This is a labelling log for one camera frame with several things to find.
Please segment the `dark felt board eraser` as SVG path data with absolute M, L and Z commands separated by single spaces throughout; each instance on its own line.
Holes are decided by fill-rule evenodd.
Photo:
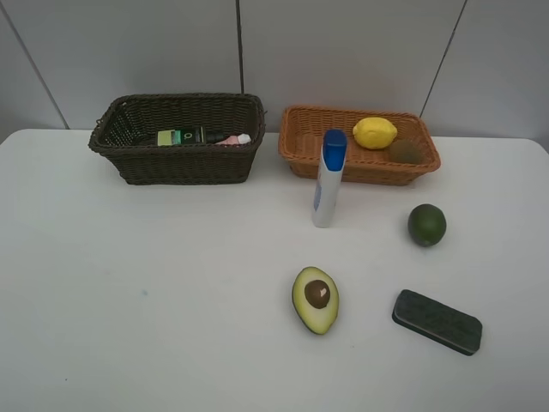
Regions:
M 466 356 L 480 349 L 483 325 L 476 318 L 436 300 L 403 289 L 392 311 L 395 323 Z

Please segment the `dark green pump bottle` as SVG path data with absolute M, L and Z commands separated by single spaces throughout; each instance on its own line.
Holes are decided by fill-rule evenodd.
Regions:
M 215 144 L 226 139 L 220 131 L 208 130 L 204 127 L 190 127 L 185 129 L 161 130 L 157 133 L 158 146 L 200 145 Z

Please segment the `dark green lime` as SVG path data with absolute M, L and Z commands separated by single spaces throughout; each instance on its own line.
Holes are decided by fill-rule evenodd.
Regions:
M 443 211 L 432 204 L 416 206 L 408 216 L 407 230 L 416 245 L 431 247 L 439 243 L 447 229 Z

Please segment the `yellow lemon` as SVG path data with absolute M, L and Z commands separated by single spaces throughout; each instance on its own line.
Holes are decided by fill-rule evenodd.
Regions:
M 397 128 L 386 118 L 362 118 L 353 127 L 355 142 L 362 148 L 379 150 L 387 148 L 396 138 Z

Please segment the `white bottle blue cap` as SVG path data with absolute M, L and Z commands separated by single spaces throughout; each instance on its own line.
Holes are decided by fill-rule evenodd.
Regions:
M 347 156 L 347 136 L 343 130 L 327 130 L 323 136 L 317 184 L 313 200 L 312 222 L 329 227 L 334 213 Z

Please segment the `dark brown wicker basket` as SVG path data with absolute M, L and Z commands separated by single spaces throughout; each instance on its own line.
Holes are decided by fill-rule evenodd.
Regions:
M 245 145 L 158 146 L 161 130 L 201 126 L 226 137 L 248 134 Z M 248 179 L 265 133 L 264 109 L 253 94 L 132 94 L 114 100 L 88 147 L 130 185 L 228 185 Z

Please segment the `pink bottle white cap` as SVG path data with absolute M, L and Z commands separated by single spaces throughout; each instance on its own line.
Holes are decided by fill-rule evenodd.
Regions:
M 224 140 L 217 142 L 216 145 L 222 146 L 236 146 L 236 145 L 245 145 L 251 142 L 251 138 L 248 134 L 239 134 L 232 135 Z

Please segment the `halved avocado with pit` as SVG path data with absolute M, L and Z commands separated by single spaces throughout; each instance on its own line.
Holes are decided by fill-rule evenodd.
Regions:
M 303 268 L 292 288 L 293 307 L 305 327 L 316 335 L 326 334 L 338 317 L 339 291 L 326 272 Z

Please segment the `orange wicker basket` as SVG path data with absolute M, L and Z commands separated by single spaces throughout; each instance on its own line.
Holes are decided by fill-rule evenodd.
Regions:
M 353 138 L 353 127 L 367 117 L 388 119 L 397 129 L 396 141 L 409 141 L 419 152 L 421 162 L 392 162 L 387 148 L 360 147 Z M 323 136 L 331 129 L 342 130 L 347 135 L 347 158 L 342 175 L 345 182 L 404 186 L 441 166 L 425 123 L 411 113 L 296 105 L 283 112 L 278 141 L 280 155 L 296 176 L 317 177 Z

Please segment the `brown kiwi fruit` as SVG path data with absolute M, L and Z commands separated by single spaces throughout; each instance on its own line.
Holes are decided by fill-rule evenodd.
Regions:
M 423 155 L 412 142 L 401 139 L 389 146 L 389 160 L 394 163 L 419 165 L 422 163 Z

